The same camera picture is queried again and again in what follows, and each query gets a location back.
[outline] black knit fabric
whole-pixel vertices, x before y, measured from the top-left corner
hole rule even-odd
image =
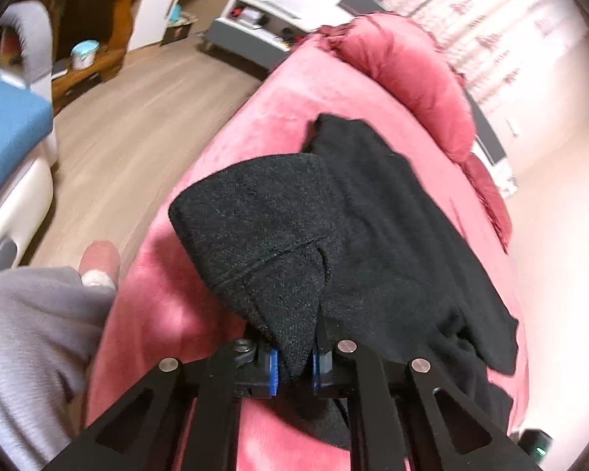
[[[291,406],[327,442],[347,444],[342,417],[301,382],[319,303],[382,357],[433,362],[506,429],[512,401],[486,366],[514,372],[517,321],[481,263],[365,122],[316,127],[305,153],[235,164],[173,201],[201,278],[280,350]]]

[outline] white cabinet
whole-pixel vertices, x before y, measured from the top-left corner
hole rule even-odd
[[[127,50],[160,42],[166,32],[170,10],[177,1],[179,0],[141,0]]]

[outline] floor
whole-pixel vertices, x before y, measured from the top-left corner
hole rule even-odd
[[[92,240],[108,239],[125,273],[162,199],[262,75],[189,37],[68,105],[55,119],[55,201],[24,263],[77,267]]]

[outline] curtain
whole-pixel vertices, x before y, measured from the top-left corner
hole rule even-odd
[[[485,113],[588,32],[573,0],[378,0],[432,32]]]

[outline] gray armrest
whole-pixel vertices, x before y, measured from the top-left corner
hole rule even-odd
[[[36,1],[12,4],[2,14],[0,26],[13,28],[19,37],[26,83],[49,76],[53,68],[53,32],[46,8]]]

